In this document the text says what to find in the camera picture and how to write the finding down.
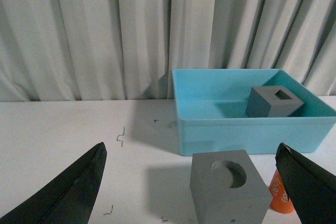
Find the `white tabletop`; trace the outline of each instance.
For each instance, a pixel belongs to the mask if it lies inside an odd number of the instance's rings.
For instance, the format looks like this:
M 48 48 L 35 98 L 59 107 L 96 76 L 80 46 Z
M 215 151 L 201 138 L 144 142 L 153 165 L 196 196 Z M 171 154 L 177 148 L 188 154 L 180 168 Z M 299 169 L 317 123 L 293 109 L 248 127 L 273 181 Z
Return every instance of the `white tabletop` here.
M 336 108 L 336 97 L 322 99 Z M 121 147 L 116 138 L 123 127 Z M 197 223 L 192 158 L 179 155 L 173 100 L 0 103 L 0 139 L 0 216 L 104 142 L 108 157 L 89 223 Z M 336 127 L 317 151 L 305 154 L 333 174 L 335 140 Z M 250 158 L 269 185 L 275 155 Z M 112 214 L 104 215 L 112 205 Z M 295 212 L 269 209 L 263 223 L 300 220 Z

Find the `white curtain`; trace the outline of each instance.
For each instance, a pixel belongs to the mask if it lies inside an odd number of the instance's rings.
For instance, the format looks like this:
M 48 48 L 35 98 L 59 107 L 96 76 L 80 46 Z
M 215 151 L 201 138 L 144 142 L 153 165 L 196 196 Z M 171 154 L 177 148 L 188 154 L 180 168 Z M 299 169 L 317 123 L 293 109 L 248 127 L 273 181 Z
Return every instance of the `white curtain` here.
M 175 68 L 336 95 L 336 0 L 0 0 L 0 101 L 171 98 Z

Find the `foam block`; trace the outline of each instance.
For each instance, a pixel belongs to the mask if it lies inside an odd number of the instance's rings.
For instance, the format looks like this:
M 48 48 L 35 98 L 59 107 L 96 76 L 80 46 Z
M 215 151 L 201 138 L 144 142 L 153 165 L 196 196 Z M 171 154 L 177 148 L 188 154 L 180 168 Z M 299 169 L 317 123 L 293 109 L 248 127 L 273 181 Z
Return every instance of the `foam block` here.
M 251 118 L 277 118 L 291 115 L 303 102 L 284 86 L 252 87 L 246 114 Z
M 198 224 L 262 223 L 272 201 L 244 150 L 194 154 L 190 188 Z

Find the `blue tray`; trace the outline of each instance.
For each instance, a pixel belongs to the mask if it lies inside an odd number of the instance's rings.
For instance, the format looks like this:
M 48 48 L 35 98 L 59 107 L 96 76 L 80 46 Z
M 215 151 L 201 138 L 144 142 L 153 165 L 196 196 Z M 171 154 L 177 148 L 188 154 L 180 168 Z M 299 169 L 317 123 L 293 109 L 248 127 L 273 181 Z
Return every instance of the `blue tray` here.
M 284 142 L 314 152 L 336 122 L 336 111 L 279 69 L 175 69 L 174 94 L 180 152 L 246 150 L 275 153 Z M 249 118 L 253 86 L 283 85 L 304 105 L 286 118 Z

